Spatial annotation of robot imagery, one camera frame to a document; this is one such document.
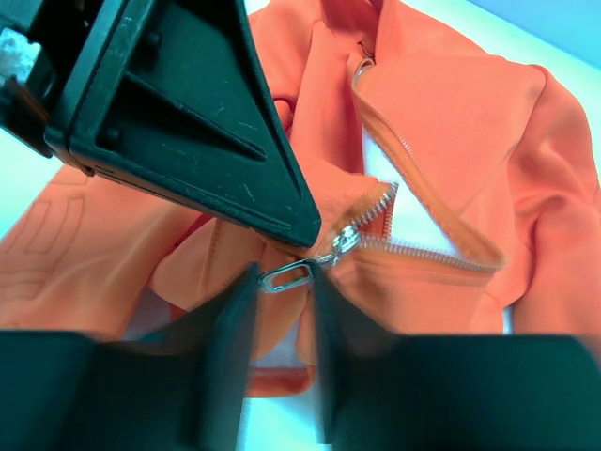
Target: zipper slider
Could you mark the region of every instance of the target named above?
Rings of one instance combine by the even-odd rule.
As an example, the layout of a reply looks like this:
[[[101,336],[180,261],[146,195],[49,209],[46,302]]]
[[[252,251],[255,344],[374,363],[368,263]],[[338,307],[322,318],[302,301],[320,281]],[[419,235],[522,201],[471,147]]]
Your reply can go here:
[[[324,270],[333,268],[343,256],[355,249],[360,242],[361,234],[359,233],[359,230],[353,225],[347,225],[331,242],[333,248],[331,254],[327,254],[323,257],[304,258],[302,260],[293,261],[276,270],[265,272],[259,277],[259,287],[266,293],[274,294],[311,284],[313,282],[313,274],[311,273],[310,262],[317,263]],[[276,285],[276,277],[295,270],[303,270],[305,271],[305,275],[286,284]]]

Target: zipper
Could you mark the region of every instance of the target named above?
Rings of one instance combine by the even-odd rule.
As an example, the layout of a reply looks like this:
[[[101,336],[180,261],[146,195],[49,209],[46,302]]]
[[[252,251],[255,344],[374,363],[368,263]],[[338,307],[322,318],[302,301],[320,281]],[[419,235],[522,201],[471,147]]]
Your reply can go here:
[[[357,82],[357,79],[361,74],[373,66],[375,63],[372,58],[366,58],[360,64],[354,78],[353,78],[353,89]],[[378,118],[378,120],[384,125],[391,134],[395,137],[398,143],[403,147],[409,158],[415,163],[413,156],[413,149],[408,141],[403,138],[392,125],[381,115],[379,111],[373,108],[366,102],[364,105],[369,108],[370,112]],[[376,136],[373,133],[372,137],[380,148],[382,148],[384,155],[391,162],[393,167],[400,173],[399,168],[390,157],[382,143],[378,142]],[[446,204],[438,196],[434,190],[432,184],[428,179],[420,174],[429,192],[436,198],[440,205],[449,210]],[[311,285],[313,283],[313,275],[311,272],[311,264],[318,264],[324,270],[329,270],[336,266],[342,258],[350,254],[351,252],[361,249],[368,251],[380,251],[388,254],[397,255],[400,257],[415,257],[423,260],[428,260],[434,263],[439,263],[447,266],[452,266],[460,270],[466,270],[471,272],[494,272],[500,265],[498,264],[483,264],[475,261],[474,259],[467,257],[454,257],[440,251],[439,249],[423,248],[412,246],[411,243],[395,240],[391,238],[392,235],[392,205],[396,199],[396,193],[398,190],[397,184],[391,184],[391,189],[377,202],[377,204],[362,215],[359,218],[351,221],[350,224],[345,226],[340,234],[331,241],[332,252],[321,257],[308,257],[301,260],[294,261],[288,265],[284,265],[276,270],[263,273],[259,278],[259,287],[266,293],[279,293],[282,291],[288,291],[292,288],[302,287],[305,285]],[[361,228],[373,222],[381,214],[388,212],[384,218],[384,234],[383,236],[361,233]],[[289,272],[304,272],[304,275],[281,285],[277,285],[275,279],[283,274]]]

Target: orange fabric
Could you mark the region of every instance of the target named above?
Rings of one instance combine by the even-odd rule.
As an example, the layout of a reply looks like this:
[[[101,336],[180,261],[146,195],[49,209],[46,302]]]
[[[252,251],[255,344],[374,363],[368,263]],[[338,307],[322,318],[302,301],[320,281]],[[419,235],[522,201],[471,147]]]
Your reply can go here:
[[[148,280],[188,310],[249,261],[271,270],[328,252],[387,189],[362,175],[364,126],[464,257],[487,269],[355,251],[331,270],[352,302],[406,333],[500,333],[513,305],[518,333],[599,334],[601,196],[578,102],[544,69],[487,55],[396,0],[382,3],[271,0],[251,18],[322,214],[314,248],[213,219],[169,253],[197,213],[64,167],[0,245],[0,324],[120,334]],[[357,77],[367,54],[375,65]],[[297,393],[313,380],[310,301],[307,288],[260,294],[254,357],[300,319],[308,367],[289,379],[255,373],[252,395]]]

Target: jacket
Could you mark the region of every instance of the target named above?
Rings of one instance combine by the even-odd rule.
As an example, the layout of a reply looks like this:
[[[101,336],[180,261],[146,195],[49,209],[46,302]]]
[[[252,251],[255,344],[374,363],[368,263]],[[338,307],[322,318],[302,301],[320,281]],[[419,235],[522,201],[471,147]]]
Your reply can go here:
[[[189,310],[249,261],[268,272],[332,256],[350,227],[361,243],[329,276],[390,330],[500,334],[512,305],[519,334],[601,331],[591,135],[544,68],[486,54],[396,0],[271,0],[250,20],[322,216],[316,245],[291,248],[65,166],[0,244],[3,327],[121,335],[146,285]],[[450,251],[393,235],[398,181],[365,174],[365,137]],[[296,325],[303,365],[257,369],[249,393],[298,393],[316,364],[309,286],[262,292],[259,305],[254,358]]]

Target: orange jacket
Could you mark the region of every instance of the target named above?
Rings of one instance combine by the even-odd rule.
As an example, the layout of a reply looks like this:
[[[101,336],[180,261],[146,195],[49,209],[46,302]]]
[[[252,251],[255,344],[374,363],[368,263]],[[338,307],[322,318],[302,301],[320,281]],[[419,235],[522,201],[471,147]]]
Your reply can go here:
[[[63,167],[0,244],[0,324],[122,334],[146,284],[190,309],[247,262],[326,255],[354,224],[366,240],[330,276],[385,327],[500,333],[513,305],[517,333],[598,334],[599,184],[576,99],[543,68],[488,55],[397,0],[372,3],[271,0],[251,17],[322,215],[314,248],[210,220],[171,252],[198,213]],[[363,175],[362,129],[459,257],[387,236],[393,191]],[[255,357],[298,322],[307,367],[259,371],[251,394],[298,392],[315,364],[308,287],[261,293],[260,307]]]

